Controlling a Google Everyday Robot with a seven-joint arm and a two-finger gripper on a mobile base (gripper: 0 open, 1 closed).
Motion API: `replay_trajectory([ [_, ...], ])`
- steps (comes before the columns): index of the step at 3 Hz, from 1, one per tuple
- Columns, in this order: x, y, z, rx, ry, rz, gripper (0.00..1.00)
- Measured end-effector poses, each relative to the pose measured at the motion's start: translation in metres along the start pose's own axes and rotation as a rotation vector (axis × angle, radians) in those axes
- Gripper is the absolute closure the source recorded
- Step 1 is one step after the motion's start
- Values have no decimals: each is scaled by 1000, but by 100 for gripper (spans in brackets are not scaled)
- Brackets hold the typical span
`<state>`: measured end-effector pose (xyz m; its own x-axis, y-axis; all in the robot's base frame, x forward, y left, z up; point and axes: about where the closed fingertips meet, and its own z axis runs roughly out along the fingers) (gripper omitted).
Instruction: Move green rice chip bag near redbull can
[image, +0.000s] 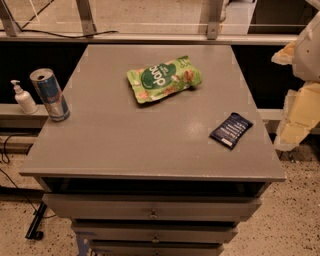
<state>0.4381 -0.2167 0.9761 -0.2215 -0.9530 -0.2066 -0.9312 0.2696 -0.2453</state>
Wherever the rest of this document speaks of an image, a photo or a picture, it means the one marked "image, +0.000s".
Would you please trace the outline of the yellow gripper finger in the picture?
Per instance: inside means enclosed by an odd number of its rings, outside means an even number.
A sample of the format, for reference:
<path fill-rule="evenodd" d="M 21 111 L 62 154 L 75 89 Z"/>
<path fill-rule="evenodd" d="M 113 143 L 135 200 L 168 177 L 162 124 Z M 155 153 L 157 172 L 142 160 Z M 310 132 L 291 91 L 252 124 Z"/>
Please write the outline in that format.
<path fill-rule="evenodd" d="M 271 61 L 279 65 L 291 65 L 294 56 L 295 41 L 288 43 L 284 48 L 276 52 Z"/>
<path fill-rule="evenodd" d="M 298 91 L 289 90 L 283 116 L 276 131 L 274 147 L 280 151 L 296 148 L 320 122 L 320 84 L 306 82 Z"/>

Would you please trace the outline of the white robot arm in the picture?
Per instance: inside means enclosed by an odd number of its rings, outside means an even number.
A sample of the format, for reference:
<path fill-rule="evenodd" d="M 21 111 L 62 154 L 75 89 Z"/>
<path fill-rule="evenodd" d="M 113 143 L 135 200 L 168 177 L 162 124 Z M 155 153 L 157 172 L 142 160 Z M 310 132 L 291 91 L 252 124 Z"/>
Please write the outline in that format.
<path fill-rule="evenodd" d="M 277 150 L 291 151 L 320 123 L 320 12 L 271 61 L 291 65 L 293 75 L 304 81 L 298 91 L 288 91 L 274 140 Z"/>

